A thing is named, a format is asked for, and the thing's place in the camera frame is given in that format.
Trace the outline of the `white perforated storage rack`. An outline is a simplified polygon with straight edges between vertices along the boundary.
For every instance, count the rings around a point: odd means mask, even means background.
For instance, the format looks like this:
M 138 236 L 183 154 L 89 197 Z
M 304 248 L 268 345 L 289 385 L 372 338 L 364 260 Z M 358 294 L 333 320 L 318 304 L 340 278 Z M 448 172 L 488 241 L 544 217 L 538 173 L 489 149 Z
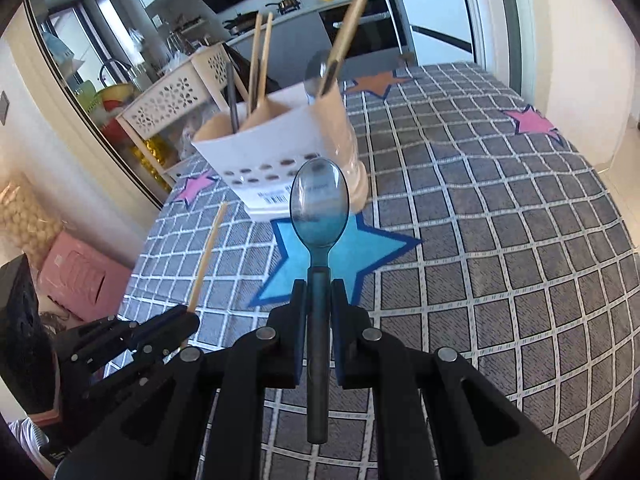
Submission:
M 228 110 L 222 92 L 229 82 L 237 84 L 242 96 L 246 96 L 236 70 L 232 79 L 227 76 L 230 62 L 223 42 L 198 49 L 116 116 L 122 130 L 167 184 L 175 183 L 172 168 L 176 163 L 161 164 L 145 142 L 205 104 L 214 103 L 218 112 Z

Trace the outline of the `wood handled spoon in holder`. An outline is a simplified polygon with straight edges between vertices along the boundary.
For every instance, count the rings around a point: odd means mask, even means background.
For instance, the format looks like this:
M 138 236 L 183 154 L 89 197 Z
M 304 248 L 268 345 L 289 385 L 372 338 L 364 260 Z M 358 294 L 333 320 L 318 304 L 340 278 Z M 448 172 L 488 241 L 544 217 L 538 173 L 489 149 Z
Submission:
M 327 94 L 337 80 L 346 54 L 352 44 L 352 38 L 355 36 L 359 20 L 362 12 L 367 5 L 368 0 L 352 0 L 344 20 L 342 21 L 340 30 L 337 33 L 332 49 L 326 60 L 326 71 L 323 73 L 316 98 L 320 99 Z

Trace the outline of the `pink storage box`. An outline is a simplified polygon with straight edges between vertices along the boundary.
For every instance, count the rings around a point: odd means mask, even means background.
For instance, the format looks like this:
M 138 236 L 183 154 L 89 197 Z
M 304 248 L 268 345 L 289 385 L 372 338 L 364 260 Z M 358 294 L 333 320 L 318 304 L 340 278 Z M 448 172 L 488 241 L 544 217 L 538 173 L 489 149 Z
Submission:
M 62 231 L 38 276 L 41 292 L 84 322 L 116 315 L 131 270 Z

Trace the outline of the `wooden chopstick in holder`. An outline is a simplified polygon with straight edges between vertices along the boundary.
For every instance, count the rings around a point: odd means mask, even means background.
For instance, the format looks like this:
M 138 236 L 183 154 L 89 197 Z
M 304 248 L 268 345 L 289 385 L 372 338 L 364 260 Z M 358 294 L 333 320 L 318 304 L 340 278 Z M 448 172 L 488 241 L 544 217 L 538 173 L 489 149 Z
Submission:
M 259 73 L 259 40 L 262 31 L 262 14 L 256 14 L 252 55 L 250 56 L 250 78 L 248 78 L 247 115 L 253 113 L 256 105 L 256 84 Z

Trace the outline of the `black wok on stove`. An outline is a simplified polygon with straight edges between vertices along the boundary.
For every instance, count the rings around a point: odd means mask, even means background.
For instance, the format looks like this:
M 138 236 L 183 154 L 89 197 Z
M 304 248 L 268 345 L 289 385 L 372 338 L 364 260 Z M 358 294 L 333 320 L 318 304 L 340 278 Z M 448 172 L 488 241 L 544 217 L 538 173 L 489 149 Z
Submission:
M 230 20 L 224 20 L 222 26 L 227 29 L 231 36 L 240 36 L 244 32 L 248 32 L 255 27 L 256 18 L 258 17 L 258 11 L 250 11 L 246 13 L 238 13 L 235 18 Z

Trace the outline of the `beige utensil holder caddy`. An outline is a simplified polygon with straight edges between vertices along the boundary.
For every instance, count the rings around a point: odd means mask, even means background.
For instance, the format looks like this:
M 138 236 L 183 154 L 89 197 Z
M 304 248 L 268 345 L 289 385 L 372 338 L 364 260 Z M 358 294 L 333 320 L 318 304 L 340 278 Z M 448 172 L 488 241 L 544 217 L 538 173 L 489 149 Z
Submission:
M 369 195 L 367 170 L 343 96 L 334 86 L 312 100 L 303 84 L 272 92 L 249 113 L 238 107 L 242 124 L 232 130 L 228 110 L 209 119 L 192 140 L 194 148 L 239 197 L 256 222 L 286 218 L 297 170 L 308 160 L 333 160 L 344 174 L 353 214 Z

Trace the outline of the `metal spoon grey handle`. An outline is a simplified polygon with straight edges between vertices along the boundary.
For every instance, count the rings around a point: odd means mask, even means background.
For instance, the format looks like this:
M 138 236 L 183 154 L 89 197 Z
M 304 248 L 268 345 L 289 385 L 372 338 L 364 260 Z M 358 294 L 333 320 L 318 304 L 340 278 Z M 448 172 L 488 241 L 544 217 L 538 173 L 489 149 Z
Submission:
M 304 88 L 307 101 L 312 104 L 317 96 L 325 96 L 337 85 L 341 60 L 330 60 L 329 50 L 319 50 L 307 64 Z

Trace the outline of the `black built-in oven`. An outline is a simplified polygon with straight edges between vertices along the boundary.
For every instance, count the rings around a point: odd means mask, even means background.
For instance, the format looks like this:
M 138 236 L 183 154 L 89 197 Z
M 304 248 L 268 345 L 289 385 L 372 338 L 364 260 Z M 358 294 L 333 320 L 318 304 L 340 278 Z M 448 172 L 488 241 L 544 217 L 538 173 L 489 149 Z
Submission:
M 336 6 L 319 13 L 329 40 L 334 42 L 340 31 L 348 5 Z M 401 17 L 395 0 L 369 0 L 364 7 L 346 58 L 395 49 L 407 45 Z

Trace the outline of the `wooden chopstick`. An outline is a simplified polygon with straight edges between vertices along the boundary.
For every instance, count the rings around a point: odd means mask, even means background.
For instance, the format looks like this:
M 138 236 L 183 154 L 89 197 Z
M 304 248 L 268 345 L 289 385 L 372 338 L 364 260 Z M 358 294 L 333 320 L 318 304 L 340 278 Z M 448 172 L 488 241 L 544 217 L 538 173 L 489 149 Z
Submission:
M 264 42 L 262 43 L 262 58 L 260 59 L 259 79 L 257 85 L 257 105 L 261 106 L 266 98 L 266 85 L 268 78 L 268 63 L 270 53 L 270 41 L 272 34 L 273 14 L 269 13 L 265 29 Z
M 207 266 L 209 264 L 210 255 L 212 254 L 218 230 L 220 228 L 222 220 L 224 220 L 224 215 L 226 214 L 227 208 L 227 202 L 223 202 L 220 204 L 212 227 L 208 232 L 206 244 L 202 252 L 200 262 L 198 263 L 198 273 L 196 274 L 190 293 L 189 302 L 186 306 L 189 312 L 194 312 L 196 310 L 196 307 L 198 306 L 198 298 L 200 298 L 201 295 L 201 290 L 204 283 Z
M 262 31 L 262 14 L 256 14 L 252 55 L 250 56 L 250 78 L 248 78 L 247 115 L 253 113 L 256 105 L 256 84 L 259 73 L 259 40 Z

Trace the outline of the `grey checked tablecloth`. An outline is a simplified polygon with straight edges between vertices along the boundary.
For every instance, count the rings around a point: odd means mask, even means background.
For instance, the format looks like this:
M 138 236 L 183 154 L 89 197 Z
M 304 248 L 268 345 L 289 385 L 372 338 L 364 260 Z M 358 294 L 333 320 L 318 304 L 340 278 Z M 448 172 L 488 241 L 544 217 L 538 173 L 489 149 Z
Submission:
M 384 90 L 346 82 L 370 197 L 356 223 L 358 304 L 411 348 L 450 347 L 589 476 L 639 397 L 639 270 L 597 171 L 533 105 L 468 63 L 398 70 Z M 218 205 L 229 208 L 192 337 L 231 346 L 267 321 L 262 285 L 293 271 L 291 228 L 250 221 L 196 155 L 155 220 L 119 314 L 140 323 L 186 303 Z M 391 256 L 368 226 L 420 242 Z M 276 280 L 269 284 L 274 289 Z M 267 292 L 272 298 L 273 292 Z M 266 393 L 265 479 L 376 479 L 367 391 L 331 377 L 330 439 L 306 441 L 303 383 Z

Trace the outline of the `white refrigerator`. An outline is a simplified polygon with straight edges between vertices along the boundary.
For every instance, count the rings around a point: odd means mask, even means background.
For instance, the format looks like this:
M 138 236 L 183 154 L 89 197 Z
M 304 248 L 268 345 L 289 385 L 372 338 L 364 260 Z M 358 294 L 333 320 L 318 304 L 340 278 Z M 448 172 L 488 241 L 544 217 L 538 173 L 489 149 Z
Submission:
M 419 65 L 474 62 L 466 0 L 401 0 Z

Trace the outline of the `dark handled utensil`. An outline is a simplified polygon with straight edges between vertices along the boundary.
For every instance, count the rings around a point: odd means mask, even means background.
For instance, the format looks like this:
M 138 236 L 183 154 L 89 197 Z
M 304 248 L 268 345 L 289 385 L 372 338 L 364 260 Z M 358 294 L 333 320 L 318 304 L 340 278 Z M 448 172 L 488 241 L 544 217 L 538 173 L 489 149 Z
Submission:
M 236 102 L 236 89 L 234 82 L 234 68 L 231 62 L 226 65 L 227 79 L 228 79 L 228 103 L 229 103 L 229 116 L 231 130 L 233 133 L 237 133 L 239 130 L 240 122 L 238 115 L 238 103 Z

